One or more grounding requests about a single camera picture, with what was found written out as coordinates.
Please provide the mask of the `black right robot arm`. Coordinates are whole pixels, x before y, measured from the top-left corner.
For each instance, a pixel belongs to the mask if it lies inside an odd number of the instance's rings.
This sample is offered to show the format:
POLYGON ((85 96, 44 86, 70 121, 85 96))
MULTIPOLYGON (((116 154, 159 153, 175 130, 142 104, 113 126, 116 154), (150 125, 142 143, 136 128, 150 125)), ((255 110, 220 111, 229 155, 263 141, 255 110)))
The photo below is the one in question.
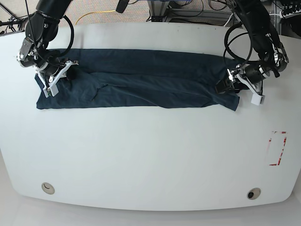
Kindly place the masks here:
POLYGON ((67 71, 78 61, 71 61, 63 56, 71 50, 74 42, 74 27, 66 16, 70 0, 40 0, 36 12, 27 15, 25 38, 17 55, 17 61, 22 67, 33 66, 36 75, 43 84, 45 97, 54 97, 59 93, 57 83, 67 77, 67 71), (48 50, 49 43, 58 33, 58 26, 64 19, 71 30, 70 42, 63 52, 48 50))

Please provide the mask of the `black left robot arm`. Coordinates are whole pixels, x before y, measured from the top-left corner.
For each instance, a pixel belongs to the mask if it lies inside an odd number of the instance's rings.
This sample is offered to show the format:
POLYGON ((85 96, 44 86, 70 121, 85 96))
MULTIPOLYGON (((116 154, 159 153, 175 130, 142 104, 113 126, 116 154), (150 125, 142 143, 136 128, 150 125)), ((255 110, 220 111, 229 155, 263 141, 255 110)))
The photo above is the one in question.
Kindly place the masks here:
POLYGON ((289 59, 271 18, 259 0, 228 0, 227 6, 239 23, 232 25, 224 37, 225 53, 238 61, 236 66, 227 68, 226 77, 216 86, 217 93, 250 90, 251 102, 261 105, 264 102, 263 81, 270 73, 278 78, 286 68, 289 59), (246 29, 250 38, 250 50, 247 58, 237 56, 230 49, 230 34, 239 27, 246 29))

